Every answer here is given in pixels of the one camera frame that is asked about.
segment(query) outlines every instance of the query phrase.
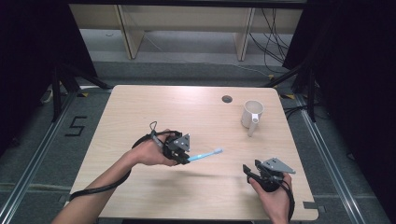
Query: hand-mounted device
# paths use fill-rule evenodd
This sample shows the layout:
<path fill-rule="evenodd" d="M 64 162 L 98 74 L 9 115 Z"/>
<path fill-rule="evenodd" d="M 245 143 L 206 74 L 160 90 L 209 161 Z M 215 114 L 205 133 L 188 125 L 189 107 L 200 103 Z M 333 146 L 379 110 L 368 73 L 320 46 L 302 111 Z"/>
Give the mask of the hand-mounted device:
<path fill-rule="evenodd" d="M 283 173 L 295 174 L 288 165 L 283 163 L 277 158 L 272 158 L 268 161 L 255 160 L 256 168 L 259 170 L 260 175 L 256 175 L 251 172 L 245 164 L 243 165 L 243 171 L 247 175 L 247 182 L 249 178 L 256 180 L 262 188 L 267 192 L 273 192 L 281 187 L 289 196 L 290 209 L 289 209 L 289 221 L 294 212 L 294 197 L 291 188 L 288 183 L 283 180 Z"/>

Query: toothbrush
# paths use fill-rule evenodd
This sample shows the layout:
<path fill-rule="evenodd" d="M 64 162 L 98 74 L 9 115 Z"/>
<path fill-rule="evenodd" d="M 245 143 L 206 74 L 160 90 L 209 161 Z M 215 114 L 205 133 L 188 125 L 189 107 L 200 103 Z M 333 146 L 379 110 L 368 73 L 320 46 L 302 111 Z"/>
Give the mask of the toothbrush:
<path fill-rule="evenodd" d="M 221 153 L 222 151 L 223 151 L 223 149 L 222 149 L 221 147 L 219 147 L 219 148 L 216 148 L 216 149 L 215 149 L 214 151 L 212 151 L 212 152 L 208 152 L 208 153 L 205 153 L 205 154 L 201 154 L 201 155 L 196 155 L 196 156 L 190 157 L 190 158 L 189 158 L 189 161 L 197 161 L 197 160 L 203 159 L 203 158 L 208 157 L 208 156 L 211 156 L 211 155 L 219 154 L 219 153 Z"/>

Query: cup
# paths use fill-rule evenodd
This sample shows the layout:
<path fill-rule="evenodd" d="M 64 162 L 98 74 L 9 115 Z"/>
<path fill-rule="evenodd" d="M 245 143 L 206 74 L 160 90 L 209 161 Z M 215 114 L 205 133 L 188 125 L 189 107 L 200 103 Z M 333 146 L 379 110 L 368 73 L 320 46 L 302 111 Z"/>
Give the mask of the cup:
<path fill-rule="evenodd" d="M 245 128 L 248 128 L 247 135 L 249 137 L 251 137 L 254 130 L 256 130 L 260 117 L 262 116 L 262 111 L 264 111 L 264 106 L 259 101 L 250 100 L 245 102 L 241 122 Z"/>

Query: person's left hand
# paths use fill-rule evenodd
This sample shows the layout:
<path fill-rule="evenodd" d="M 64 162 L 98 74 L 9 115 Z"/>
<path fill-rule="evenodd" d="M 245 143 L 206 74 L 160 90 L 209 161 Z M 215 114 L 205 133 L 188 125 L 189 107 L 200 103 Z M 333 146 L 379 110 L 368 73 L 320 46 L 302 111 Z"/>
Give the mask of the person's left hand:
<path fill-rule="evenodd" d="M 164 133 L 158 135 L 158 139 L 160 139 L 163 143 L 166 138 L 171 136 L 170 133 Z M 136 159 L 136 163 L 142 163 L 145 165 L 157 165 L 163 164 L 167 166 L 174 166 L 177 164 L 176 161 L 169 160 L 163 155 L 163 149 L 160 148 L 152 139 L 144 141 L 132 148 L 128 153 L 134 156 Z"/>

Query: wooden table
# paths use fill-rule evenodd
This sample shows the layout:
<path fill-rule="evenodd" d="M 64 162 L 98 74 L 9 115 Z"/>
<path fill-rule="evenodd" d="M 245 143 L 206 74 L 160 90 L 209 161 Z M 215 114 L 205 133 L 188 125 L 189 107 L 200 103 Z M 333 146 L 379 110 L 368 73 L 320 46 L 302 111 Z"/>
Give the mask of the wooden table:
<path fill-rule="evenodd" d="M 230 103 L 222 97 L 231 96 Z M 243 104 L 259 100 L 265 109 L 252 137 L 241 124 Z M 159 219 L 268 219 L 242 165 L 258 173 L 254 160 L 279 158 L 292 175 L 293 220 L 315 220 L 303 166 L 274 89 L 183 86 L 117 86 L 106 105 L 72 192 L 84 189 L 134 142 L 156 130 L 191 135 L 191 156 L 223 147 L 224 152 L 174 167 L 137 165 L 118 187 L 101 217 Z"/>

